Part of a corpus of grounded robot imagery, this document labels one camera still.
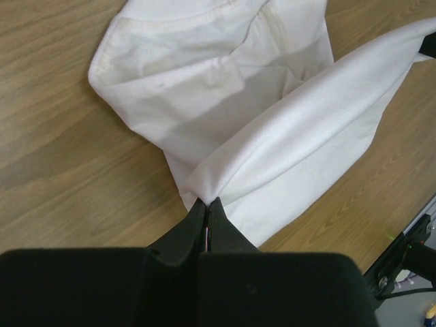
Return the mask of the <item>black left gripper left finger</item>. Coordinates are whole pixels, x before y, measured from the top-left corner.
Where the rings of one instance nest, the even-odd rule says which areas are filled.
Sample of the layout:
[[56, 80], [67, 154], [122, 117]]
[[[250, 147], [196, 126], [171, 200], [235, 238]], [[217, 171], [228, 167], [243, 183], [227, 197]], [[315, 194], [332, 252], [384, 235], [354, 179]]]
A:
[[2, 326], [195, 326], [207, 207], [148, 247], [1, 255]]

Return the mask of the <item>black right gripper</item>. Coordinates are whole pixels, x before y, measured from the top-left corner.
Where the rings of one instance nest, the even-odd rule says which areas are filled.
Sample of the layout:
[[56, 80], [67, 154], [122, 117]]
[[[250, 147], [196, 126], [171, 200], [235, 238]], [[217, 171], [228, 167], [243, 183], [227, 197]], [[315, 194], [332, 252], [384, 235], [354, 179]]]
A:
[[[376, 302], [435, 291], [435, 250], [425, 242], [433, 232], [435, 220], [423, 214], [408, 230], [400, 233], [364, 274], [369, 292]], [[394, 293], [395, 279], [402, 270], [429, 281], [431, 286]]]

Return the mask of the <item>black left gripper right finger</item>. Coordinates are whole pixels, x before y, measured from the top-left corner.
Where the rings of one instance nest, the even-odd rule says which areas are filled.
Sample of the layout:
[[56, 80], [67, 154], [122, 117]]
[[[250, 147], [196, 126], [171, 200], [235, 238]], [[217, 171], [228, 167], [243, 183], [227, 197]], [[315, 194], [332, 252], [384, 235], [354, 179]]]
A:
[[208, 251], [198, 262], [198, 326], [376, 326], [367, 285], [340, 253], [224, 249], [220, 199], [208, 208]]

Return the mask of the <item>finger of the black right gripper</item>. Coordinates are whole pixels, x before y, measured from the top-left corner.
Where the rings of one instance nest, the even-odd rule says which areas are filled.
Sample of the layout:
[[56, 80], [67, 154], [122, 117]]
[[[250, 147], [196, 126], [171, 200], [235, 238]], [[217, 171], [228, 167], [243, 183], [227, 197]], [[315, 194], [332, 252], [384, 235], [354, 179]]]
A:
[[436, 32], [424, 37], [422, 45], [418, 51], [419, 60], [436, 58]]

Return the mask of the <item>white t shirt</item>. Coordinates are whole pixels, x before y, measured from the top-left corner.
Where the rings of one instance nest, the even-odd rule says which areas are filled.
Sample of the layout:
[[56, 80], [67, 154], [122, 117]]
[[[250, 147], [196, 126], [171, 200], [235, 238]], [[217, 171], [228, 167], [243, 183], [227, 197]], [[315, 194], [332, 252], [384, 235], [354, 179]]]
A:
[[368, 149], [435, 19], [333, 59], [325, 1], [128, 1], [89, 83], [158, 146], [187, 208], [259, 246]]

